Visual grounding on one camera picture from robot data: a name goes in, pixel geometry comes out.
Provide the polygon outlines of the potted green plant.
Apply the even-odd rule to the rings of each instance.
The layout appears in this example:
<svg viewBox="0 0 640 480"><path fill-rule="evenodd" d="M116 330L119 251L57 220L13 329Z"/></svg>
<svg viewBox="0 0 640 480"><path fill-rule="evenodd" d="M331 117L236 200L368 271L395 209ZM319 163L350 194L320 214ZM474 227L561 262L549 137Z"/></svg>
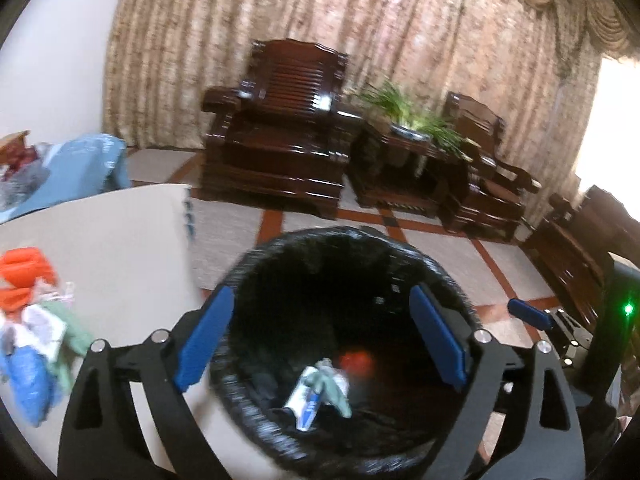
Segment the potted green plant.
<svg viewBox="0 0 640 480"><path fill-rule="evenodd" d="M446 119L417 106L404 90L390 80L384 80L379 86L368 84L358 92L357 98L375 116L384 116L390 130L398 136L413 141L430 141L449 155L466 162L472 160L463 147L473 144L473 141L451 129Z"/></svg>

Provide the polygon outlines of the glass fruit bowl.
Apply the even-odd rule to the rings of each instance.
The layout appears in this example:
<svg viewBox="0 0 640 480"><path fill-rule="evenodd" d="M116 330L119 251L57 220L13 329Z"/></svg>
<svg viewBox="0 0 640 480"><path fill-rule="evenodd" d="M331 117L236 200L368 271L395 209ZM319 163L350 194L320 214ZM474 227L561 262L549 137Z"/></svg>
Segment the glass fruit bowl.
<svg viewBox="0 0 640 480"><path fill-rule="evenodd" d="M49 177L49 169L41 159L34 160L19 170L9 167L1 171L1 210L11 209L24 203Z"/></svg>

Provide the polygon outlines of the black lined trash bin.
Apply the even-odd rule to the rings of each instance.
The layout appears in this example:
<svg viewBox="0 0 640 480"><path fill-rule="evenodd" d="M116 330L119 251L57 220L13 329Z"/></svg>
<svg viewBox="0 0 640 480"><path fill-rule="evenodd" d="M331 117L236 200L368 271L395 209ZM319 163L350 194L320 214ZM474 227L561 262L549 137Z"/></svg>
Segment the black lined trash bin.
<svg viewBox="0 0 640 480"><path fill-rule="evenodd" d="M222 280L234 292L210 382L236 426L280 468L309 479L415 479L459 411L409 311L425 284L472 327L480 319L433 258L350 226L282 234L247 252ZM311 430L284 404L305 367L348 350L374 359L350 377L352 417L322 406Z"/></svg>

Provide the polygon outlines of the thick orange foam net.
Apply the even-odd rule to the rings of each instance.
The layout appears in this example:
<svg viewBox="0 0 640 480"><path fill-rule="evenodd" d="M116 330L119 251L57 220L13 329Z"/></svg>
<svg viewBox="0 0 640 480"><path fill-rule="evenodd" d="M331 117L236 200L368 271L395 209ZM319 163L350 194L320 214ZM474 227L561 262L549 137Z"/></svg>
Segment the thick orange foam net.
<svg viewBox="0 0 640 480"><path fill-rule="evenodd" d="M32 288L36 281L43 280L50 285L58 282L55 270L35 247L15 248L1 256L1 276L16 288Z"/></svg>

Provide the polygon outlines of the green glove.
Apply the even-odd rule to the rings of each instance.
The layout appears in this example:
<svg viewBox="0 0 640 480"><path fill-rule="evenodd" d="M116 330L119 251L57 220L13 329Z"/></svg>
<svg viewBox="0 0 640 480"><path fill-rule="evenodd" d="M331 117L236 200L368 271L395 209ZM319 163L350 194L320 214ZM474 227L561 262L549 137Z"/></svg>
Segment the green glove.
<svg viewBox="0 0 640 480"><path fill-rule="evenodd" d="M305 378L305 385L318 394L322 402L333 406L343 418L351 418L352 408L348 394L344 393L338 383L343 376L328 358L318 361L314 367L316 370Z"/></svg>

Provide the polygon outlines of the floral beige curtain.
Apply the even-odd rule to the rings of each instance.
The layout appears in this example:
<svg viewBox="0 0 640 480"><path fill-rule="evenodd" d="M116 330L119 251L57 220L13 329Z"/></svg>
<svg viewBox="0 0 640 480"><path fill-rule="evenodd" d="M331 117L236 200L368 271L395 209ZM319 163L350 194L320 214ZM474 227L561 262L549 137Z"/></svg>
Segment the floral beige curtain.
<svg viewBox="0 0 640 480"><path fill-rule="evenodd" d="M254 40L348 55L346 88L391 80L438 110L468 94L506 121L500 154L541 190L572 196L602 58L639 37L610 0L119 0L106 49L103 125L127 143L197 148L203 91L232 86Z"/></svg>

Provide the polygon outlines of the red apples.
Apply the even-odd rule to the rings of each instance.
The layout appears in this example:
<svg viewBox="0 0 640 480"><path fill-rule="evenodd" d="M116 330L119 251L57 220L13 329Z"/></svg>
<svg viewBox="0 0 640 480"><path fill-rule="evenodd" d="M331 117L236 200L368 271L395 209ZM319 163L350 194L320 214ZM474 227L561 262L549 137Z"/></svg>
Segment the red apples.
<svg viewBox="0 0 640 480"><path fill-rule="evenodd" d="M23 166L27 166L39 158L35 148L24 148L21 145L8 145L1 151L1 165L6 166L3 179L8 180Z"/></svg>

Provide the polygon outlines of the dark wooden side table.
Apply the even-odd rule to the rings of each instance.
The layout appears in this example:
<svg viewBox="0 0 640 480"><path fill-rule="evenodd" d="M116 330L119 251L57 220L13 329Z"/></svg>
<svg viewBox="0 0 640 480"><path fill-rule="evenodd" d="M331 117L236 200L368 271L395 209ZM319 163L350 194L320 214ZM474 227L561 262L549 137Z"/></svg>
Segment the dark wooden side table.
<svg viewBox="0 0 640 480"><path fill-rule="evenodd" d="M352 142L346 174L360 206L433 218L448 194L442 168L457 162L459 157L430 141L407 140L367 124Z"/></svg>

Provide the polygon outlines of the blue tablecloth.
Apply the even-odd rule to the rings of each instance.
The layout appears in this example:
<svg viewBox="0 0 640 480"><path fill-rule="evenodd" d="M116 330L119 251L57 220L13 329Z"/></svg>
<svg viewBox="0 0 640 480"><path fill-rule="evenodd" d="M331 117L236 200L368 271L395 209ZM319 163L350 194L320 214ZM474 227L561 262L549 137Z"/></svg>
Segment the blue tablecloth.
<svg viewBox="0 0 640 480"><path fill-rule="evenodd" d="M107 133L91 133L54 144L44 156L43 182L19 204L1 211L6 223L72 200L131 188L126 143Z"/></svg>

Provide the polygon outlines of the red plastic scrap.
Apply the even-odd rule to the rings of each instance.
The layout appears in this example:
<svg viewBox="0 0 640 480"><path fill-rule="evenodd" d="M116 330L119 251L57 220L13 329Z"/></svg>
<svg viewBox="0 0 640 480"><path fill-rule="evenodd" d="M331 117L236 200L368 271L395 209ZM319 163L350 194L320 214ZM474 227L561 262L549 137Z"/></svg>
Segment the red plastic scrap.
<svg viewBox="0 0 640 480"><path fill-rule="evenodd" d="M366 350L348 350L338 358L340 369L350 377L368 378L374 372L374 359Z"/></svg>

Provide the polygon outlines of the light blue paper cup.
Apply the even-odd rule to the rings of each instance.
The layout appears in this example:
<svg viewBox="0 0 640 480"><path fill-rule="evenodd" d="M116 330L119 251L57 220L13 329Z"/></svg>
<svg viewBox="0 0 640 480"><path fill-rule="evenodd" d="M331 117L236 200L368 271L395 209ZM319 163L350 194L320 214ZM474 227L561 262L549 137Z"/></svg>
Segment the light blue paper cup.
<svg viewBox="0 0 640 480"><path fill-rule="evenodd" d="M40 304L24 308L18 321L5 320L2 335L8 334L14 348L29 347L54 362L58 358L67 324Z"/></svg>

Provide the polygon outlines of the alcohol pads box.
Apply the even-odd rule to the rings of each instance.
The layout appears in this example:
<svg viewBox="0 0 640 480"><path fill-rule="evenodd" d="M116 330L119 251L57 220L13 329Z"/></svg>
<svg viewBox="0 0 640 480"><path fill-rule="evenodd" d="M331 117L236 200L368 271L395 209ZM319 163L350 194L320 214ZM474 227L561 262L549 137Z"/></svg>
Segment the alcohol pads box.
<svg viewBox="0 0 640 480"><path fill-rule="evenodd" d="M313 393L311 391L311 388L308 388L305 385L305 378L316 370L314 365L305 367L304 370L300 373L295 388L284 404L284 408L292 412L295 417L295 428L301 432L308 432L309 430L311 430L311 426L314 423L318 411L320 411L320 408L322 408L322 406L331 406L322 402L320 400L320 396ZM339 370L338 368L337 370L343 376L343 379L340 379L338 383L340 384L341 389L344 391L344 393L348 394L349 380L342 370Z"/></svg>

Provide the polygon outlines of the blue plastic bag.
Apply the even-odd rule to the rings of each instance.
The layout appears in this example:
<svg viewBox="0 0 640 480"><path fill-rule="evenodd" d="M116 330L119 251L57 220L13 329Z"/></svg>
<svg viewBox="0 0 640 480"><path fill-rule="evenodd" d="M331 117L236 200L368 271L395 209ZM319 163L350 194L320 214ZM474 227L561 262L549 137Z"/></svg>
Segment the blue plastic bag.
<svg viewBox="0 0 640 480"><path fill-rule="evenodd" d="M9 379L14 401L30 426L39 427L58 402L58 384L46 360L32 347L1 352L1 374Z"/></svg>

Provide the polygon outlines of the dark wooden bench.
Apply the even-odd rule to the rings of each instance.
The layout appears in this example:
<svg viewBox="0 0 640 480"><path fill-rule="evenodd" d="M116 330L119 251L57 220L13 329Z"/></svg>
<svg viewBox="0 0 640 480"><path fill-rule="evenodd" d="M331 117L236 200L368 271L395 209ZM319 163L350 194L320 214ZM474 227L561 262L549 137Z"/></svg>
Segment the dark wooden bench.
<svg viewBox="0 0 640 480"><path fill-rule="evenodd" d="M610 192L593 185L574 207L559 194L551 211L521 244L523 252L574 313L592 324L613 254L639 263L639 221Z"/></svg>

